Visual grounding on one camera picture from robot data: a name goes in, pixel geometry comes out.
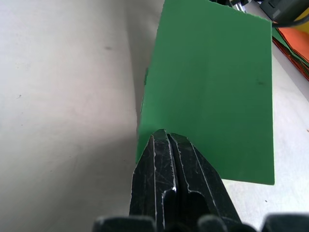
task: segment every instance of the white surface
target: white surface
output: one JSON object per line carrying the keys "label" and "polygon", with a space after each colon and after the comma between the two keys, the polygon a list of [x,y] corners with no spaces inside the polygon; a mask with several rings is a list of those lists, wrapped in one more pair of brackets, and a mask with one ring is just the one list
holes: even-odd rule
{"label": "white surface", "polygon": [[[99,215],[128,213],[162,4],[0,1],[1,232],[85,232]],[[256,227],[268,212],[309,209],[309,103],[298,88],[308,97],[273,47],[276,185],[225,181]]]}

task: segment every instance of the cable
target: cable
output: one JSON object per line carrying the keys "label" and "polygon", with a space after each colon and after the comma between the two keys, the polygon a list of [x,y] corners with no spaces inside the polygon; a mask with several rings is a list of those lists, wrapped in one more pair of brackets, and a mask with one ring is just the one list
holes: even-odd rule
{"label": "cable", "polygon": [[297,21],[290,22],[290,23],[272,23],[272,27],[273,28],[289,28],[289,27],[295,27],[295,26],[298,26],[298,25],[301,25],[307,22],[309,22],[309,14]]}

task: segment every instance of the gray surface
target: gray surface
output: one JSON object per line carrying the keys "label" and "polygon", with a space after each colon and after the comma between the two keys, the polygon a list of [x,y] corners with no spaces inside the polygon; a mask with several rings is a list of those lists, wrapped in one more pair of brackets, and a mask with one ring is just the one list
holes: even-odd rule
{"label": "gray surface", "polygon": [[[162,4],[0,2],[1,232],[85,232],[128,213]],[[256,227],[268,212],[309,209],[309,84],[275,47],[273,86],[276,185],[225,181]]]}

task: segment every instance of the green paper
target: green paper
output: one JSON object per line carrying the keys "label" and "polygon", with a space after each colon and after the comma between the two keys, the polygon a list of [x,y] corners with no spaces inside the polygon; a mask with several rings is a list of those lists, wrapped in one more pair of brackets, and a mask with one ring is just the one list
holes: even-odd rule
{"label": "green paper", "polygon": [[277,29],[273,28],[272,29],[272,36],[275,37],[276,40],[278,40],[283,46],[285,46],[287,49],[289,49],[290,53],[300,62],[303,62],[304,64],[306,64],[307,66],[309,66],[309,64],[307,63],[307,61],[305,59],[303,59],[301,56],[299,56],[297,53],[294,52],[294,50],[292,48],[290,48],[290,46],[288,45],[288,43],[283,39],[283,37],[281,36],[281,34],[277,31]]}
{"label": "green paper", "polygon": [[208,0],[165,0],[137,161],[158,129],[188,137],[221,178],[274,184],[271,23]]}

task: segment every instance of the black object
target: black object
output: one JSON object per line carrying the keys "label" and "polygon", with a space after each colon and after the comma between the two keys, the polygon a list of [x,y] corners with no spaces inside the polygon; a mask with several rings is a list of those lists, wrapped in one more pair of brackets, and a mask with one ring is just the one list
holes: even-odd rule
{"label": "black object", "polygon": [[[158,130],[134,171],[129,217],[93,232],[255,232],[241,223],[221,178],[190,141]],[[262,232],[307,232],[308,216],[270,216]]]}
{"label": "black object", "polygon": [[309,0],[264,0],[260,7],[272,21],[277,22],[275,27],[297,26],[309,20],[307,15],[293,22],[309,7]]}

